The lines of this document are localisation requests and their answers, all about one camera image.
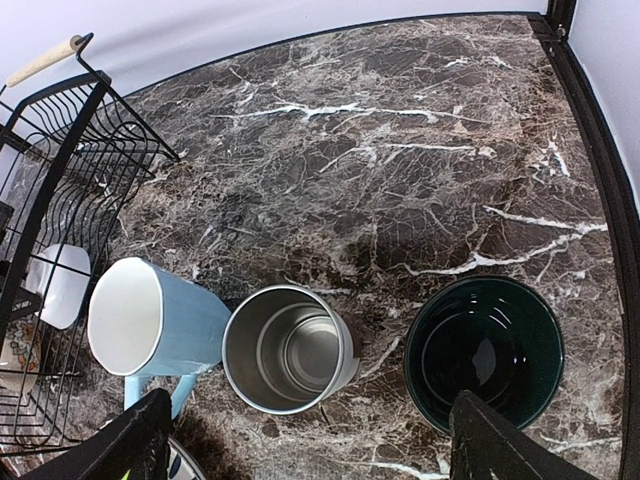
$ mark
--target metal wire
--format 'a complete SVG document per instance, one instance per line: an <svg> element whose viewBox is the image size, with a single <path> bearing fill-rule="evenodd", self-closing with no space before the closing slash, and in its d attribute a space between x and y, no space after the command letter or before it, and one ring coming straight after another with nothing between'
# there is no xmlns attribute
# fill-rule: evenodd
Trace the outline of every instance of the metal wire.
<svg viewBox="0 0 640 480"><path fill-rule="evenodd" d="M39 358L37 373L26 368L0 369L0 375L18 375L22 385L18 392L0 388L0 444L16 447L0 456L58 451L83 440L70 438L66 427L73 416L69 401L83 375L78 356L92 287L108 264L108 242L118 214L142 183L153 178L151 167L156 155L178 160L111 88L109 77L82 60L82 50L91 38L91 34L84 38L77 56L89 73L24 99L0 133L0 153L13 152L0 199L14 208L0 245L0 260L11 262L0 294L1 339L11 322L7 313L20 308L16 291L29 260L37 258L52 268L43 291L43 306L30 318L35 333L26 363ZM2 102L0 105L10 108ZM22 134L24 142L16 151L7 145L10 132L28 132ZM39 224L38 229L31 228L34 222ZM61 250L56 258L45 259L42 251L54 244L82 247L91 263L82 308L65 330L40 320L51 279L57 269L84 273L60 264ZM26 391L27 380L34 375L35 386Z"/></svg>

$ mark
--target metal cup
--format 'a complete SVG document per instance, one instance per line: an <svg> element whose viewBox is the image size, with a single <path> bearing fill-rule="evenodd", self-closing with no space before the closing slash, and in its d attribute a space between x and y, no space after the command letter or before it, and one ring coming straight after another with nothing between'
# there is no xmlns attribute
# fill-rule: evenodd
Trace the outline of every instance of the metal cup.
<svg viewBox="0 0 640 480"><path fill-rule="evenodd" d="M347 324L321 298L276 285L247 298L222 339L229 383L249 405L286 415L344 387L360 362Z"/></svg>

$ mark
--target green bowl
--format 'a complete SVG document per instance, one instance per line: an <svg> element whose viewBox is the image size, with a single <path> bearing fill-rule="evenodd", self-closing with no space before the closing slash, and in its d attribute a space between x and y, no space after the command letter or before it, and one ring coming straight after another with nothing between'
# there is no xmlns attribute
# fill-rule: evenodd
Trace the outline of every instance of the green bowl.
<svg viewBox="0 0 640 480"><path fill-rule="evenodd" d="M518 428L547 408L564 368L551 308L507 277L476 276L438 292L407 335L404 373L424 417L450 433L449 413L471 390Z"/></svg>

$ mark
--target marble pattern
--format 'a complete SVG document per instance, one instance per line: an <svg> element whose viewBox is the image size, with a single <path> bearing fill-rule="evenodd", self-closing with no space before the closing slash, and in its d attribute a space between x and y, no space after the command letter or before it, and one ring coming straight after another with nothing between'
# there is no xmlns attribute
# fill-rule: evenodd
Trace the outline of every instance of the marble pattern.
<svg viewBox="0 0 640 480"><path fill-rule="evenodd" d="M296 40L132 103L183 158L159 162L121 212L112 260L147 258L231 308L266 285L304 285L362 343L354 381L294 416L249 408L221 368L204 375L176 436L211 478L447 478L450 439L406 392L404 335L431 295L478 273L531 285L561 323L564 379L526 433L616 477L623 344L610 240L572 113L526 19ZM72 428L117 412L121 389L92 365Z"/></svg>

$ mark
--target blue mug handle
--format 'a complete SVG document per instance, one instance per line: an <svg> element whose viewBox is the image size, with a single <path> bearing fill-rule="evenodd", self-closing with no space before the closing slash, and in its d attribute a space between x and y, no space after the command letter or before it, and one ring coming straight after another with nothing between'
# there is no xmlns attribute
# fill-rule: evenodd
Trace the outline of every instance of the blue mug handle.
<svg viewBox="0 0 640 480"><path fill-rule="evenodd" d="M171 395L171 418L175 419L184 407L189 394L196 386L198 375L183 375L175 391ZM142 391L149 377L132 375L124 378L124 409L133 406L142 398Z"/></svg>

